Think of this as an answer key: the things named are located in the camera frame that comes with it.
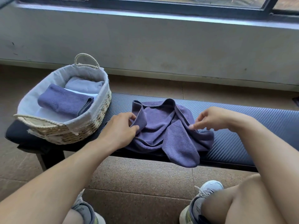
forearm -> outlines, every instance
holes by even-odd
[[[298,223],[299,152],[250,118],[236,132],[286,221]]]
[[[97,144],[101,147],[88,143],[3,200],[0,223],[62,223],[95,169],[113,151],[107,142]]]

black bench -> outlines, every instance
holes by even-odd
[[[14,121],[7,129],[6,138],[18,144],[18,148],[20,150],[29,153],[36,153],[43,170],[45,170],[65,158],[63,153],[64,150],[73,152],[78,151],[86,143],[96,139],[105,124],[113,115],[120,112],[131,111],[133,100],[161,101],[163,99],[164,98],[113,93],[110,107],[99,129],[93,135],[74,144],[55,145],[44,139],[33,136],[27,132],[28,127],[17,120]],[[175,101],[177,104],[183,105],[190,109],[194,118],[196,118],[201,111],[211,106],[222,107],[250,115],[260,121],[277,136],[299,150],[299,111],[247,107],[180,99],[175,99]],[[200,155],[201,165],[203,166],[257,172],[252,159],[244,149],[238,135],[236,133],[230,132],[227,129],[216,131],[213,148],[208,153]],[[169,162],[169,159],[162,150],[158,150],[149,154],[139,154],[122,148],[115,151],[112,156]]]

tiled floor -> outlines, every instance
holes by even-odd
[[[35,154],[4,138],[24,94],[51,70],[0,65],[0,201],[42,172]],[[299,93],[110,75],[113,92],[237,105],[298,110]],[[225,187],[251,172],[209,167],[183,168],[172,163],[108,157],[96,170],[84,199],[109,223],[177,223],[180,211],[196,194],[194,185],[210,179]]]

glass pane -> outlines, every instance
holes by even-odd
[[[278,0],[274,8],[299,11],[299,0]]]
[[[176,2],[184,4],[220,5],[230,7],[261,8],[265,0],[148,0],[156,2]]]

hand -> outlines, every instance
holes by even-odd
[[[137,125],[130,127],[130,119],[136,119],[136,116],[132,112],[119,113],[113,116],[97,140],[103,140],[108,143],[113,151],[127,146],[139,130],[139,126]]]
[[[200,113],[193,125],[189,126],[191,130],[214,129],[215,131],[220,129],[229,129],[235,132],[237,127],[246,124],[246,120],[253,119],[245,114],[230,111],[219,107],[210,107]]]

